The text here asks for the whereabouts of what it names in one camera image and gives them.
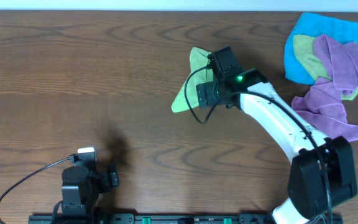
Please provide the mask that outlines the light green cloth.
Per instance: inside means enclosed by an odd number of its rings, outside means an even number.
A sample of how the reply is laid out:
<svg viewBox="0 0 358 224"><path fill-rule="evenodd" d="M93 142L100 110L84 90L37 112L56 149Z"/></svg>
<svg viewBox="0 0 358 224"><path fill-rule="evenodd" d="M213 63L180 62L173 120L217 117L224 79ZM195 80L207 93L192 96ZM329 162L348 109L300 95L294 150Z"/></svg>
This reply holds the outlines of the light green cloth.
<svg viewBox="0 0 358 224"><path fill-rule="evenodd" d="M209 63L207 56L211 52L206 50L193 47L190 52L190 68L191 73L196 71L199 68L206 66ZM202 70L194 74L190 80L188 81L188 85L186 88L186 94L188 97L188 101L192 109L199 106L197 93L196 93L196 86L198 84L211 82L213 81L214 75L212 70ZM178 92L177 96L175 97L171 109L174 113L179 113L183 111L189 110L189 107L185 100L185 85L182 85L180 91Z"/></svg>

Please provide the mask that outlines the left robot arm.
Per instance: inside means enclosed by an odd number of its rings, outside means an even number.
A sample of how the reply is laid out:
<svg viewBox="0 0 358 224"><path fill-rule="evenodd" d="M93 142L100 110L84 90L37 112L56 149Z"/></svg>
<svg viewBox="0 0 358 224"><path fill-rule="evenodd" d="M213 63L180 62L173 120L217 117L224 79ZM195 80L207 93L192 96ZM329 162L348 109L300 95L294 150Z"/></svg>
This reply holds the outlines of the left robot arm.
<svg viewBox="0 0 358 224"><path fill-rule="evenodd" d="M116 164L110 162L104 172L95 160L77 160L62 173L62 201L52 212L52 223L96 223L99 195L119 186Z"/></svg>

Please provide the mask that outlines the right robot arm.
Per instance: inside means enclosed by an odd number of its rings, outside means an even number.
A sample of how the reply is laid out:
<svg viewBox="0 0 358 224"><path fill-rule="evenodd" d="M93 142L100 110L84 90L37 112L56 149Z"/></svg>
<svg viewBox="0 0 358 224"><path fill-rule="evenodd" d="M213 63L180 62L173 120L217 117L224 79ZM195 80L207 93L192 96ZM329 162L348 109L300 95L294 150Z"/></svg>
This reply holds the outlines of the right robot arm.
<svg viewBox="0 0 358 224"><path fill-rule="evenodd" d="M333 208L357 195L350 143L306 122L258 70L221 71L196 94L200 108L235 106L253 117L288 157L288 199L272 212L274 223L335 223Z"/></svg>

